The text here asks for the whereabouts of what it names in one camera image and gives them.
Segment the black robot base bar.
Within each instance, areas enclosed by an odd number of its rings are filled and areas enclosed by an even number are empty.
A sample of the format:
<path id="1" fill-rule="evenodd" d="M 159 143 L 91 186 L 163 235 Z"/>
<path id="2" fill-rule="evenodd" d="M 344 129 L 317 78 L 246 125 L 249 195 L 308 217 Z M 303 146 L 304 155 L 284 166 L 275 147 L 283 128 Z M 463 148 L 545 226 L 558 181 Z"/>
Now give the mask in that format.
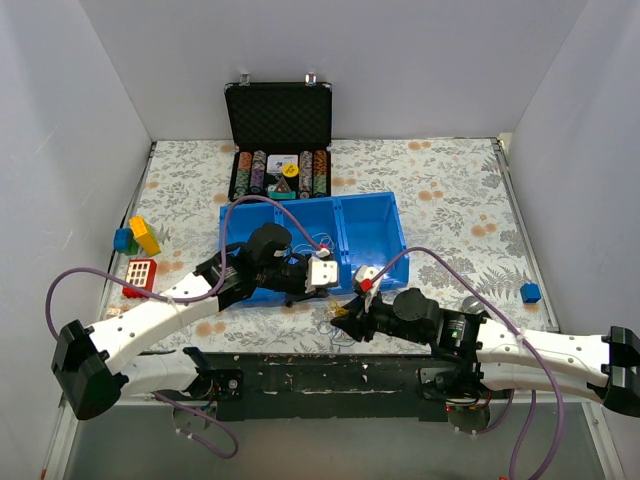
<path id="1" fill-rule="evenodd" d="M 444 422 L 445 407 L 479 404 L 474 367 L 431 355 L 232 354 L 188 348 L 197 377 L 173 400 L 210 403 L 224 422 L 402 418 Z"/>

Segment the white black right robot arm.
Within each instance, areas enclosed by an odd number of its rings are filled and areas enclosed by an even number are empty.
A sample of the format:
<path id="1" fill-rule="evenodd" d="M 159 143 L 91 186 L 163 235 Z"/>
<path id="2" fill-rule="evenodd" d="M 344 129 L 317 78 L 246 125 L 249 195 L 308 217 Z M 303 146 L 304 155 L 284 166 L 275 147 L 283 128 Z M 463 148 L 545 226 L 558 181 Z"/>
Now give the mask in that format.
<path id="1" fill-rule="evenodd" d="M 486 313 L 444 309 L 418 289 L 386 303 L 356 296 L 331 321 L 357 342 L 375 334 L 427 346 L 447 368 L 430 373 L 422 390 L 439 401 L 476 400 L 492 391 L 560 392 L 597 402 L 622 415 L 639 414 L 639 339 L 613 327 L 605 335 L 512 332 Z"/>

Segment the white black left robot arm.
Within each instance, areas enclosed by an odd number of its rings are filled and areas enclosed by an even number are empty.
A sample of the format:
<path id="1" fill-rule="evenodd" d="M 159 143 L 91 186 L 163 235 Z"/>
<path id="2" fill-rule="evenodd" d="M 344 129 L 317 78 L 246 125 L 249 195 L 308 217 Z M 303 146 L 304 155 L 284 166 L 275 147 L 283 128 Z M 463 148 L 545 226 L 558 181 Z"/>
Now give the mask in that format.
<path id="1" fill-rule="evenodd" d="M 95 418 L 123 393 L 149 391 L 135 377 L 135 357 L 258 289 L 283 293 L 290 302 L 326 297 L 339 280 L 332 252 L 317 245 L 310 254 L 292 253 L 291 242 L 286 228 L 266 223 L 247 241 L 223 246 L 164 293 L 146 292 L 133 309 L 89 326 L 73 320 L 54 330 L 51 369 L 75 417 Z"/>

